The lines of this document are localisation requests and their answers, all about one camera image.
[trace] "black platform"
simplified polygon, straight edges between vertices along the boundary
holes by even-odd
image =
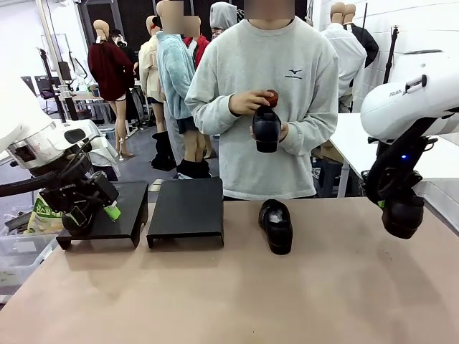
[[[220,178],[165,181],[161,185],[148,246],[155,239],[223,235],[223,184]]]
[[[62,249],[68,249],[73,240],[130,239],[137,247],[142,224],[148,221],[148,183],[113,183],[120,196],[117,198],[121,215],[115,222],[101,209],[95,215],[93,230],[85,236],[71,236],[64,229],[57,237]]]

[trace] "black jacket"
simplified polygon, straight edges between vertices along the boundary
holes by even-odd
[[[379,45],[366,29],[358,27],[355,24],[350,25],[352,28],[352,33],[355,37],[357,37],[361,45],[363,45],[366,50],[365,68],[367,68],[374,61],[374,59],[376,59],[376,56],[379,52]]]

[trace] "maroon sweater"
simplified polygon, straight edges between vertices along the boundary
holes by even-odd
[[[103,99],[117,100],[134,87],[134,66],[116,45],[108,42],[93,44],[89,48],[87,63]]]

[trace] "red round object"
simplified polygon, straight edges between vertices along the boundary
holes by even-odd
[[[272,97],[267,97],[266,100],[270,102],[270,107],[275,108],[278,106],[279,94],[274,90],[268,90],[267,92],[274,94]]]

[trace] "sleeve cuff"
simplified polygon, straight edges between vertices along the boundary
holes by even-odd
[[[297,142],[298,129],[291,123],[288,123],[288,134],[282,142],[279,142],[279,146],[284,148],[287,152],[294,151]]]
[[[224,97],[221,101],[220,101],[220,104],[219,104],[219,108],[218,108],[218,116],[219,116],[219,119],[222,121],[223,124],[225,125],[231,125],[233,124],[234,122],[236,122],[239,117],[237,116],[234,116],[231,111],[230,111],[230,98],[232,97],[233,95],[228,95],[226,97]]]

